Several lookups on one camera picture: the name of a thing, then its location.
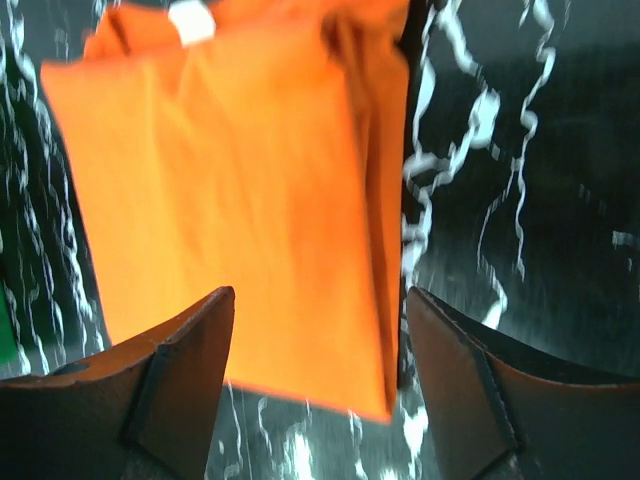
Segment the orange t shirt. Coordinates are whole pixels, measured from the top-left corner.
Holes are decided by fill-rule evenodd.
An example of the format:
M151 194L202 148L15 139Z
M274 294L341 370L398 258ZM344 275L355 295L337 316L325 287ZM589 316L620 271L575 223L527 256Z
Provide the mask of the orange t shirt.
M391 419L408 8L123 3L42 65L113 343L228 285L228 381Z

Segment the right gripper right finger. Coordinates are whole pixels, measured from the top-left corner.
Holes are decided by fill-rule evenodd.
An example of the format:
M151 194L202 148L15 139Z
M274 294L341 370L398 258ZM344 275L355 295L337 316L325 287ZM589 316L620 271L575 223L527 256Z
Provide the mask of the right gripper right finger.
M537 350L420 288L407 315L442 478L638 478L638 379Z

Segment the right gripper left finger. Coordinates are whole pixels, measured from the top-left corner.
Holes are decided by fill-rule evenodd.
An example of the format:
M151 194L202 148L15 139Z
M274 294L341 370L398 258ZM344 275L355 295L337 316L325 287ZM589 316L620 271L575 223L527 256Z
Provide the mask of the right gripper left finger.
M109 350L3 380L2 478L204 478L234 303L221 287Z

